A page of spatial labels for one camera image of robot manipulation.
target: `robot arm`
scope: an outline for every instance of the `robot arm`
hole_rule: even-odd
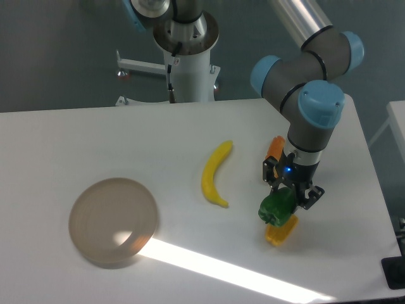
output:
[[[140,31],[168,20],[192,23],[203,13],[203,0],[123,0],[123,3]]]
[[[292,190],[294,213],[297,206],[308,209],[324,193],[312,178],[345,103],[342,90],[327,81],[358,66],[364,47],[355,34],[337,32],[315,1],[271,0],[271,5],[301,55],[290,61],[262,58],[252,71],[251,84],[290,122],[281,158],[263,163],[263,180],[271,187],[270,195],[280,184]],[[272,212],[261,217],[277,223]]]

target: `orange carrot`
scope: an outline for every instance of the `orange carrot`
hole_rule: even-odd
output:
[[[281,153],[283,152],[284,144],[285,139],[282,136],[274,137],[271,141],[270,147],[268,148],[266,159],[272,156],[276,160],[279,160]]]

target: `yellow object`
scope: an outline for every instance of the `yellow object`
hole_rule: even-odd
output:
[[[292,214],[288,222],[281,227],[267,224],[266,240],[274,246],[280,246],[288,238],[297,224],[298,218],[294,214]]]
[[[276,160],[280,160],[284,144],[285,139],[282,136],[274,137],[271,141],[270,147],[268,148],[266,159],[272,156]],[[274,175],[275,177],[278,177],[276,170],[274,170]],[[298,221],[299,220],[297,216],[292,214],[287,223],[285,223],[281,227],[275,227],[273,225],[267,224],[265,234],[266,240],[274,246],[280,246],[294,230],[294,228],[298,224]]]
[[[214,185],[214,174],[232,150],[232,141],[221,143],[209,157],[201,177],[201,189],[205,198],[213,204],[228,208],[228,202],[218,194]]]

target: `blue joint cap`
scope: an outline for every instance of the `blue joint cap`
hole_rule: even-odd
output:
[[[340,87],[324,80],[308,82],[298,95],[302,116],[320,129],[331,129],[337,125],[344,104],[345,97]]]
[[[260,95],[263,88],[263,84],[266,80],[266,76],[272,66],[280,60],[279,57],[269,55],[261,58],[254,66],[251,73],[251,85],[253,89]]]
[[[127,16],[129,17],[130,21],[135,25],[138,32],[145,32],[146,29],[144,28],[143,24],[139,21],[138,16],[135,14],[134,9],[132,8],[130,2],[131,0],[122,0],[125,11],[127,12]]]
[[[358,67],[363,61],[365,56],[365,47],[360,37],[352,32],[343,32],[350,44],[350,65],[347,72],[350,72],[354,68]]]

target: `white table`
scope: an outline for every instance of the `white table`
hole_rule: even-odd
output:
[[[405,101],[391,101],[387,110],[392,133],[405,162]]]
[[[261,162],[287,129],[264,99],[0,114],[0,303],[405,295],[383,276],[380,260],[399,249],[351,99],[314,178],[324,197],[298,211],[300,223],[283,246],[265,241],[257,213],[270,189]],[[230,203],[222,209],[204,199],[200,176],[227,139],[234,150],[216,180]],[[154,239],[124,269],[89,263],[68,233],[79,194],[109,177],[141,182],[159,208]]]

